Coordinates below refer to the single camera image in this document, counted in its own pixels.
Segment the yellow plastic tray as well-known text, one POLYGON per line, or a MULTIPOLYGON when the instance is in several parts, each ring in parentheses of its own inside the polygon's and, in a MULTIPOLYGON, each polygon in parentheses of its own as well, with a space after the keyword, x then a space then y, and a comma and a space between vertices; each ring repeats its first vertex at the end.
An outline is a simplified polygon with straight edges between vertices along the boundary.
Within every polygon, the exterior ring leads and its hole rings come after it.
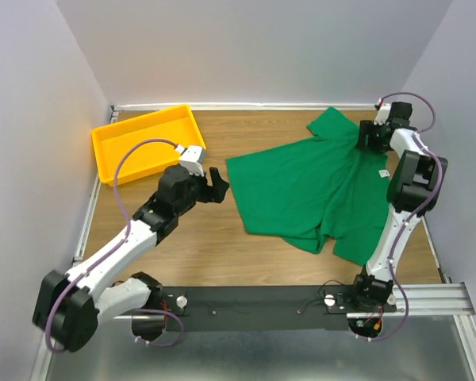
POLYGON ((115 171, 125 154, 135 145, 147 141, 125 161, 118 183, 129 183, 163 171, 178 163, 175 148, 157 140, 169 140, 184 147, 206 147, 191 108, 178 105, 132 117, 93 129, 91 138, 102 183, 112 186, 115 171))

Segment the green t-shirt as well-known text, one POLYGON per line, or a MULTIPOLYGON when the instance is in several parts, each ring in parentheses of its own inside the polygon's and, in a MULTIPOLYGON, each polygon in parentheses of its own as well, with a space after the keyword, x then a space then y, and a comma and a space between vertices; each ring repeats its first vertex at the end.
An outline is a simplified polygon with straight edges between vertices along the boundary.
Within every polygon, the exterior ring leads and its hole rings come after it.
POLYGON ((357 149, 359 127, 335 108, 308 129, 310 138, 227 159, 244 228, 312 254, 333 239, 336 256, 363 266, 388 214, 387 157, 357 149))

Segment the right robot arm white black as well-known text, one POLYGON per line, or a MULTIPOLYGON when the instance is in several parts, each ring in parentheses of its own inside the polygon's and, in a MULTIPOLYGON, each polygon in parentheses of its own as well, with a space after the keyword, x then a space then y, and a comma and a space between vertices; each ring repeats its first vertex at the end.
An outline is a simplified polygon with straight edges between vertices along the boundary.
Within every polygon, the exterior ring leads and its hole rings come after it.
POLYGON ((396 152, 399 162, 386 192, 385 227, 371 258, 355 277, 349 301, 357 311, 383 307, 397 284, 397 265, 421 218, 434 208, 447 170, 447 160, 431 152, 410 125, 413 107, 379 99, 373 121, 361 121, 357 148, 396 152))

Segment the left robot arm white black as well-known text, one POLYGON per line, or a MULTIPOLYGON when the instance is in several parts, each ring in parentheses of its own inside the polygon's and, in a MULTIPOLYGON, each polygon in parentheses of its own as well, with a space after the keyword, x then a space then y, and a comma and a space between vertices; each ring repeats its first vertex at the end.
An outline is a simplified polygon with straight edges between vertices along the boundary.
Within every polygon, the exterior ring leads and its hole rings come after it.
POLYGON ((197 203, 221 203, 229 189, 217 168, 195 175, 180 164, 170 166, 157 191, 124 229, 88 260, 65 273, 50 271, 41 281, 33 324, 44 332, 52 352, 76 352, 97 328, 115 317, 137 311, 173 318, 162 307, 162 286, 139 273, 115 286, 113 281, 136 258, 156 248, 197 203))

